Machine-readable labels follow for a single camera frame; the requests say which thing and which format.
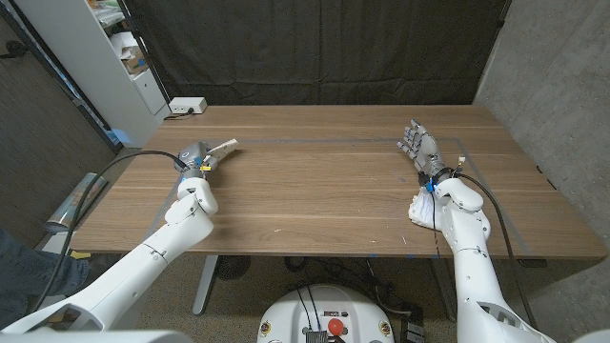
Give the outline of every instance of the wooden table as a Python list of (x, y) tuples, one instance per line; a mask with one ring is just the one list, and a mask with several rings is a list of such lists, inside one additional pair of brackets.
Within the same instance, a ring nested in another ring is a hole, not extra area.
[[(606, 255), (599, 238), (481, 107), (208, 107), (203, 115), (166, 121), (145, 149), (178, 153), (198, 140), (240, 142), (209, 178), (220, 210), (212, 217), (213, 233), (192, 252), (425, 258), (437, 254), (435, 238), (408, 217), (417, 171), (396, 146), (411, 118), (437, 138), (446, 164), (467, 157), (464, 173), (497, 198), (518, 258)], [(167, 158), (135, 158), (72, 247), (134, 248), (163, 224), (177, 176)], [(492, 222), (489, 251), (504, 258), (487, 199), (484, 210)], [(452, 256), (444, 240), (438, 244), (441, 257)]]

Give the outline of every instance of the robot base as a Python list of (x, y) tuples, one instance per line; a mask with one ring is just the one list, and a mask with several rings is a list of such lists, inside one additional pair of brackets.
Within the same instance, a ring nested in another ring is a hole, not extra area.
[[(329, 337), (333, 336), (329, 323), (336, 319), (343, 324), (343, 332), (339, 337), (346, 343), (394, 343), (388, 317), (366, 296), (337, 285), (312, 285), (310, 290), (311, 296), (307, 287), (304, 287), (277, 300), (263, 315), (256, 342), (305, 343), (306, 332), (310, 327), (307, 319), (309, 313), (314, 332), (326, 331)], [(314, 305), (321, 330), (318, 328)]]

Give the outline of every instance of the wire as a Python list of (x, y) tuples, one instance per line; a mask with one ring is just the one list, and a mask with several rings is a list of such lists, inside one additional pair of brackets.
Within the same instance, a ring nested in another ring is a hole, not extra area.
[[(373, 272), (373, 266), (371, 266), (371, 262), (369, 261), (368, 258), (366, 258), (365, 261), (366, 261), (366, 265), (369, 267), (369, 272), (371, 273), (371, 276), (375, 277), (375, 272)], [(386, 306), (383, 302), (381, 302), (381, 298), (379, 297), (379, 287), (377, 285), (375, 285), (375, 297), (377, 299), (377, 303), (379, 304), (379, 306), (381, 306), (385, 311), (395, 313), (395, 314), (411, 315), (410, 311), (393, 310), (393, 309), (390, 309), (388, 306)]]
[(508, 236), (508, 231), (506, 230), (506, 225), (504, 224), (504, 218), (502, 217), (502, 212), (499, 209), (498, 202), (496, 201), (494, 196), (491, 193), (489, 193), (489, 191), (487, 191), (487, 189), (485, 189), (485, 187), (483, 187), (483, 185), (481, 185), (476, 179), (474, 179), (466, 174), (462, 174), (462, 173), (458, 173), (458, 174), (456, 174), (456, 176), (463, 177), (463, 178), (471, 181), (475, 185), (477, 185), (485, 193), (485, 195), (487, 195), (489, 200), (491, 200), (492, 204), (494, 204), (494, 208), (496, 209), (496, 213), (498, 214), (499, 225), (502, 228), (502, 234), (504, 235), (504, 242), (506, 243), (506, 250), (508, 251), (509, 259), (511, 260), (511, 269), (513, 271), (513, 276), (515, 277), (515, 281), (517, 283), (518, 294), (521, 297), (521, 302), (523, 303), (523, 307), (525, 308), (525, 312), (527, 313), (527, 318), (530, 321), (530, 325), (534, 329), (537, 330), (538, 324), (536, 323), (534, 314), (532, 313), (532, 309), (530, 308), (530, 303), (527, 301), (527, 296), (525, 295), (525, 292), (523, 291), (523, 288), (521, 287), (521, 282), (519, 280), (519, 272), (518, 272), (518, 268), (517, 268), (517, 260), (515, 259), (515, 255), (513, 254), (513, 247), (511, 246), (511, 241)]
[(178, 115), (170, 115), (170, 116), (165, 117), (165, 119), (163, 119), (163, 120), (176, 120), (176, 118), (191, 115), (191, 114), (193, 114), (193, 112), (194, 112), (194, 109), (189, 108), (189, 110), (186, 113), (180, 113)]
[[(375, 273), (372, 271), (372, 268), (369, 268), (370, 272), (365, 272), (368, 265), (364, 267), (364, 270), (365, 270), (365, 271), (363, 271), (364, 276), (362, 276), (362, 274), (355, 272), (354, 270), (352, 270), (348, 267), (345, 267), (342, 263), (332, 262), (331, 260), (326, 261), (322, 258), (317, 258), (317, 257), (305, 257), (305, 259), (306, 259), (306, 261), (313, 260), (313, 261), (319, 263), (320, 265), (324, 266), (324, 270), (329, 275), (328, 277), (322, 277), (322, 276), (311, 277), (310, 273), (308, 272), (308, 268), (307, 268), (307, 267), (311, 266), (311, 264), (303, 262), (302, 271), (305, 273), (307, 282), (310, 285), (317, 284), (317, 283), (331, 283), (331, 284), (337, 284), (337, 285), (341, 285), (341, 286), (344, 286), (347, 288), (357, 290), (358, 292), (366, 295), (368, 298), (373, 299), (381, 308), (385, 309), (387, 312), (396, 314), (396, 315), (398, 315), (400, 317), (404, 317), (406, 319), (409, 319), (411, 317), (411, 315), (413, 314), (413, 312), (421, 311), (421, 308), (419, 308), (418, 306), (412, 305), (408, 301), (404, 300), (402, 297), (398, 296), (393, 291), (391, 284), (388, 284), (388, 285), (381, 284), (379, 282), (379, 280), (376, 278)], [(339, 268), (343, 272), (347, 272), (347, 274), (345, 276), (350, 276), (350, 277), (339, 276), (336, 273), (331, 272), (331, 270), (332, 270), (331, 267)], [(357, 279), (359, 281), (359, 283), (354, 282), (354, 280), (352, 280), (351, 278)], [(400, 303), (402, 304), (403, 307), (406, 306), (407, 308), (412, 309), (412, 310), (408, 311), (408, 312), (393, 310), (392, 308), (390, 308), (389, 306), (384, 304), (381, 300), (381, 295), (379, 294), (379, 291), (382, 287), (386, 290), (386, 293), (389, 296), (392, 296), (392, 297), (396, 298), (398, 301), (400, 301)]]
[(440, 258), (440, 251), (438, 250), (438, 238), (437, 238), (437, 201), (435, 195), (430, 192), (432, 196), (432, 231), (435, 232), (435, 244), (437, 246), (437, 258)]
[(97, 180), (99, 180), (99, 178), (102, 176), (102, 174), (104, 174), (104, 172), (106, 172), (108, 169), (110, 169), (112, 166), (114, 166), (118, 162), (120, 162), (124, 159), (127, 159), (127, 158), (135, 157), (138, 155), (145, 155), (145, 154), (158, 154), (158, 155), (167, 156), (167, 157), (170, 157), (173, 160), (173, 162), (175, 162), (178, 165), (178, 167), (180, 167), (181, 169), (184, 169), (187, 167), (187, 165), (184, 162), (180, 161), (180, 159), (178, 159), (178, 157), (176, 157), (168, 152), (139, 151), (139, 152), (129, 153), (124, 156), (115, 158), (111, 163), (109, 163), (102, 170), (102, 172), (97, 174), (93, 178), (93, 180), (89, 183), (89, 185), (87, 185), (87, 188), (85, 189), (83, 194), (80, 196), (80, 200), (78, 200), (78, 204), (76, 205), (76, 208), (74, 209), (73, 220), (68, 227), (68, 234), (66, 234), (66, 240), (64, 241), (64, 245), (61, 248), (61, 253), (59, 253), (59, 259), (57, 260), (57, 263), (55, 263), (55, 267), (51, 273), (51, 278), (49, 279), (49, 282), (47, 283), (45, 290), (40, 294), (40, 297), (38, 297), (36, 304), (33, 306), (33, 308), (31, 309), (31, 311), (28, 314), (38, 311), (38, 309), (40, 309), (40, 305), (42, 305), (42, 302), (45, 300), (45, 298), (49, 294), (49, 291), (51, 290), (51, 287), (52, 287), (53, 283), (55, 282), (55, 278), (57, 277), (57, 274), (59, 273), (59, 267), (61, 266), (61, 263), (64, 261), (64, 258), (66, 257), (66, 252), (68, 251), (68, 246), (72, 239), (72, 233), (74, 232), (74, 228), (76, 227), (76, 225), (78, 224), (79, 219), (80, 219), (81, 209), (83, 208), (83, 205), (85, 204), (85, 200), (87, 199), (87, 195), (92, 190), (93, 185), (95, 185)]
[(303, 304), (303, 309), (305, 309), (305, 313), (307, 314), (307, 322), (309, 323), (309, 330), (311, 330), (312, 329), (312, 321), (309, 319), (309, 312), (307, 311), (307, 306), (305, 306), (305, 301), (303, 301), (303, 297), (301, 296), (301, 292), (298, 289), (298, 287), (296, 288), (296, 292), (298, 293), (298, 297), (301, 299), (301, 304)]
[(315, 308), (314, 296), (312, 295), (312, 289), (309, 288), (309, 284), (307, 284), (307, 292), (309, 292), (309, 298), (312, 299), (312, 305), (314, 305), (315, 320), (317, 320), (317, 330), (322, 331), (322, 326), (320, 325), (320, 318), (317, 316), (317, 309)]

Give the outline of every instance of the metal table leg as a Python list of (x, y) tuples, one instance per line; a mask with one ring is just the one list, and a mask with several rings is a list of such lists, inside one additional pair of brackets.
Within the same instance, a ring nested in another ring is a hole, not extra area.
[(449, 274), (449, 268), (447, 268), (447, 261), (442, 258), (433, 258), (430, 260), (430, 264), (437, 281), (440, 297), (445, 305), (447, 318), (455, 323), (458, 318), (458, 297), (456, 296), (456, 287)]
[(206, 261), (203, 265), (203, 272), (201, 272), (201, 279), (199, 279), (197, 295), (194, 297), (194, 315), (201, 315), (206, 309), (208, 295), (210, 295), (210, 291), (212, 290), (212, 285), (214, 283), (214, 271), (216, 270), (217, 261), (218, 255), (206, 256)]

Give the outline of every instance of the red button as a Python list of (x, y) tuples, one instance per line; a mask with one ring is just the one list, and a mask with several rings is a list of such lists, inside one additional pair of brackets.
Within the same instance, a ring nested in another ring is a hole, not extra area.
[(333, 335), (341, 335), (343, 333), (343, 322), (336, 318), (331, 319), (328, 322), (328, 331)]

